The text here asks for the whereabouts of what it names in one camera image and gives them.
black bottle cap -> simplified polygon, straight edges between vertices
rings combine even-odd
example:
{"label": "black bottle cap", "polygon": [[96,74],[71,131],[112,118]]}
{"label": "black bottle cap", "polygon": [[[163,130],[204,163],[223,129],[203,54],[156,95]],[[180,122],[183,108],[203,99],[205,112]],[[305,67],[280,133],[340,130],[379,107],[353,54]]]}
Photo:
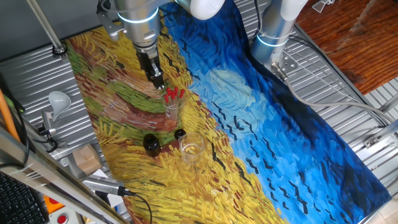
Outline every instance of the black bottle cap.
{"label": "black bottle cap", "polygon": [[179,140],[182,136],[186,135],[184,129],[178,129],[174,132],[174,137]]}
{"label": "black bottle cap", "polygon": [[157,139],[153,134],[147,134],[144,136],[143,145],[148,156],[155,157],[160,154],[159,139]]}

clear glass cup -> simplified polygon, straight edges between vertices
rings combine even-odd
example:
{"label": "clear glass cup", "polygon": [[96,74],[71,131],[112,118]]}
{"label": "clear glass cup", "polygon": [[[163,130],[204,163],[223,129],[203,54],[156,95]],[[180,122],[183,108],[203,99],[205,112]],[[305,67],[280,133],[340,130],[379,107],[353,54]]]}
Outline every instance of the clear glass cup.
{"label": "clear glass cup", "polygon": [[206,149],[207,139],[199,133],[188,133],[179,140],[181,158],[190,165],[195,165],[203,158]]}
{"label": "clear glass cup", "polygon": [[162,95],[162,102],[166,117],[173,120],[178,120],[181,117],[181,110],[185,104],[185,96],[183,96],[181,99],[176,98],[174,100],[169,98],[169,102],[166,102],[166,99],[164,98],[164,95],[166,94],[167,92],[163,93]]}

wooden table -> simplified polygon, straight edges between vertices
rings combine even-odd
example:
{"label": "wooden table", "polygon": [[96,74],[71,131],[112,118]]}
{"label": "wooden table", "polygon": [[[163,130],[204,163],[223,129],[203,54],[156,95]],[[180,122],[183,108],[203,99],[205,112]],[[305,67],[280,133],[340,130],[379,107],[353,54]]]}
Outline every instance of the wooden table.
{"label": "wooden table", "polygon": [[398,77],[398,3],[336,0],[319,14],[317,1],[297,22],[362,94]]}

metal rail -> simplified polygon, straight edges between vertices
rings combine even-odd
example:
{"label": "metal rail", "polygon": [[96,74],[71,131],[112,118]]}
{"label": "metal rail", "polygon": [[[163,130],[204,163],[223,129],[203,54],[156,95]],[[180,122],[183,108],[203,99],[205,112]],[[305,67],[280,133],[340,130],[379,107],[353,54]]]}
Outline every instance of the metal rail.
{"label": "metal rail", "polygon": [[[34,136],[35,132],[30,129],[29,125],[27,129],[29,136]],[[0,146],[1,162],[22,163],[26,151],[26,147],[22,143],[14,139],[3,128],[0,128],[0,142],[2,142]],[[29,154],[25,169],[5,167],[2,171],[96,223],[128,223],[46,153],[43,144],[35,144],[35,147],[36,152]]]}

robotic arm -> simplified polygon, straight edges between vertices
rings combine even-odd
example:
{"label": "robotic arm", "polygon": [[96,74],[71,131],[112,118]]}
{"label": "robotic arm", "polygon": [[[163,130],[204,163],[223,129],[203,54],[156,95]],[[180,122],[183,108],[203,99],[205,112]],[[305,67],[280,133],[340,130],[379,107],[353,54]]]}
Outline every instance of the robotic arm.
{"label": "robotic arm", "polygon": [[297,16],[308,0],[272,0],[262,13],[261,29],[254,39],[251,53],[269,71],[273,63],[281,67],[283,50]]}
{"label": "robotic arm", "polygon": [[[225,0],[176,0],[185,10],[197,19],[213,17],[223,6]],[[119,39],[119,31],[123,31],[132,41],[137,57],[156,89],[164,88],[163,70],[160,67],[157,50],[157,36],[160,32],[159,7],[173,0],[114,0],[116,11],[109,10],[109,0],[98,6],[97,15],[114,41]],[[117,12],[122,25],[113,24],[107,12]]]}

